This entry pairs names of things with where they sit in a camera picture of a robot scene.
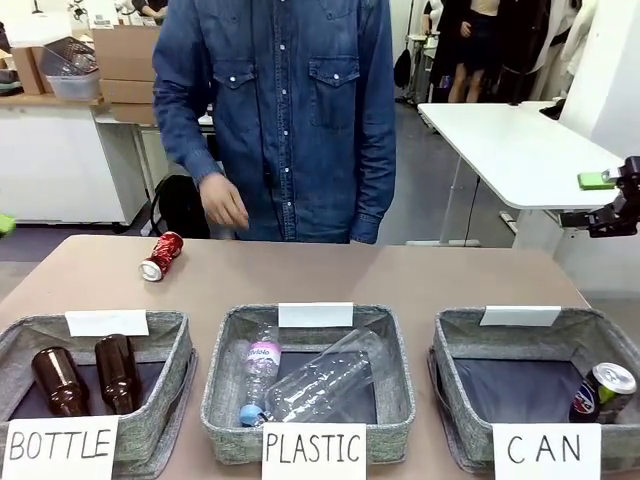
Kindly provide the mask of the person's right hand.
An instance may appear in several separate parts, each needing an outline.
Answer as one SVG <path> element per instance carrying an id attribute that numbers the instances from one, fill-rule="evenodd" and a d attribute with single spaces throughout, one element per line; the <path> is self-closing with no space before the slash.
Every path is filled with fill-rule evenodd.
<path id="1" fill-rule="evenodd" d="M 249 227 L 249 215 L 239 191 L 223 174 L 207 175 L 199 183 L 199 192 L 206 214 L 217 225 L 232 229 Z"/>

